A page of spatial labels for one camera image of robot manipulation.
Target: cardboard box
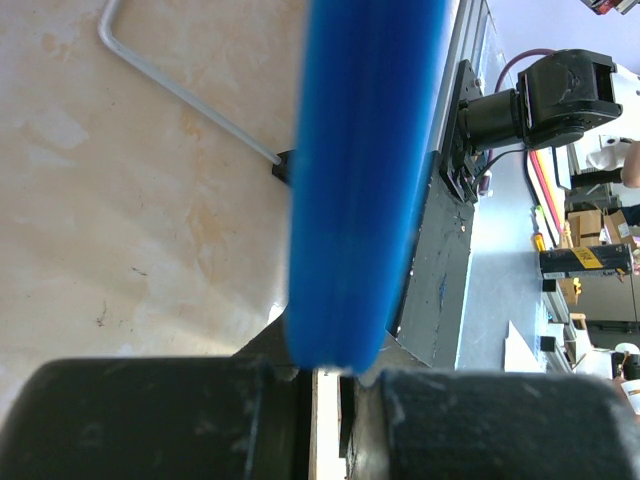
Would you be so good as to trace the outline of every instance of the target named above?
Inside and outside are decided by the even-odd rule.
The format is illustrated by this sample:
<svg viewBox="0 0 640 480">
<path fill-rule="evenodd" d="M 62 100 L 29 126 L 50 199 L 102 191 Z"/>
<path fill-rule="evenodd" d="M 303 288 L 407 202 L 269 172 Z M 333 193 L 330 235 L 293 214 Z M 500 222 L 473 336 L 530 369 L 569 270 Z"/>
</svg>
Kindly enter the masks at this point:
<svg viewBox="0 0 640 480">
<path fill-rule="evenodd" d="M 636 241 L 622 212 L 618 211 L 604 217 L 604 225 L 612 244 L 628 243 L 632 249 L 636 248 Z"/>
<path fill-rule="evenodd" d="M 602 245 L 600 232 L 604 227 L 604 219 L 600 210 L 570 213 L 568 220 L 574 247 Z"/>
</svg>

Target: beige marble surface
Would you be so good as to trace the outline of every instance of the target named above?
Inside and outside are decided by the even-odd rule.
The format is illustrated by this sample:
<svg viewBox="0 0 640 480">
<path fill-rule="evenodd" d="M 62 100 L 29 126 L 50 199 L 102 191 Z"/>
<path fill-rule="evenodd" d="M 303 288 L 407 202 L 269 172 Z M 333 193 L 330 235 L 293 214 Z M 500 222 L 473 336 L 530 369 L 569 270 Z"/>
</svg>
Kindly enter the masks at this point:
<svg viewBox="0 0 640 480">
<path fill-rule="evenodd" d="M 274 151 L 304 2 L 125 0 L 114 33 Z M 103 0 L 0 0 L 0 419 L 59 357 L 237 350 L 286 304 L 289 191 L 109 52 Z"/>
</svg>

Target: blue foam pad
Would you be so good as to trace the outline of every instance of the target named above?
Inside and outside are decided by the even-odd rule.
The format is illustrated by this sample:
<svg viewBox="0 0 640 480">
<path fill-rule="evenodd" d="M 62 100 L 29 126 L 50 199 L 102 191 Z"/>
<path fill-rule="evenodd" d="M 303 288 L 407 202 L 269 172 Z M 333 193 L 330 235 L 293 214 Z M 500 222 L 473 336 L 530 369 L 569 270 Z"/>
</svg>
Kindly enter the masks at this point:
<svg viewBox="0 0 640 480">
<path fill-rule="evenodd" d="M 365 371 L 396 311 L 431 171 L 446 4 L 311 2 L 286 327 L 303 368 Z"/>
</svg>

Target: metal rod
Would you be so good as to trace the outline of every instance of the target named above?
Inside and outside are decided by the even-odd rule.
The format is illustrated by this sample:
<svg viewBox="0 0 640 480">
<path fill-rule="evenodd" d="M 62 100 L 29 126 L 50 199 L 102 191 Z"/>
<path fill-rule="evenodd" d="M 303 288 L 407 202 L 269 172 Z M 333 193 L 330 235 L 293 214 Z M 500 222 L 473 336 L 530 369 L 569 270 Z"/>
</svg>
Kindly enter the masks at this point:
<svg viewBox="0 0 640 480">
<path fill-rule="evenodd" d="M 227 132 L 234 135 L 238 140 L 246 143 L 271 163 L 273 163 L 274 165 L 280 165 L 281 160 L 278 155 L 273 153 L 262 143 L 258 142 L 255 138 L 242 130 L 240 127 L 227 120 L 218 111 L 211 108 L 209 105 L 204 103 L 187 89 L 175 83 L 164 73 L 144 60 L 140 55 L 131 50 L 129 47 L 119 42 L 113 36 L 111 26 L 113 25 L 116 15 L 118 14 L 121 3 L 122 0 L 108 0 L 107 4 L 104 7 L 104 12 L 102 13 L 100 22 L 98 23 L 98 35 L 100 36 L 102 42 L 107 46 L 107 48 L 124 59 L 129 64 L 136 67 L 149 78 L 158 82 L 164 88 L 179 97 L 181 100 L 191 105 L 205 117 L 217 123 Z"/>
</svg>

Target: yellow label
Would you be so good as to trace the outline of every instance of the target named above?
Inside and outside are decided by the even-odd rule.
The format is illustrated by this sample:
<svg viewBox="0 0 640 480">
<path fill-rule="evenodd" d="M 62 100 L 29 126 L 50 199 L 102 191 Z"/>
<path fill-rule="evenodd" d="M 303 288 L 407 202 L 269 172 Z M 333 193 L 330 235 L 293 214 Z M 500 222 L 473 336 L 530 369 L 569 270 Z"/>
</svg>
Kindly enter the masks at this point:
<svg viewBox="0 0 640 480">
<path fill-rule="evenodd" d="M 576 255 L 584 268 L 602 268 L 600 260 L 598 260 L 593 252 L 587 247 L 576 247 L 573 249 L 573 253 Z"/>
</svg>

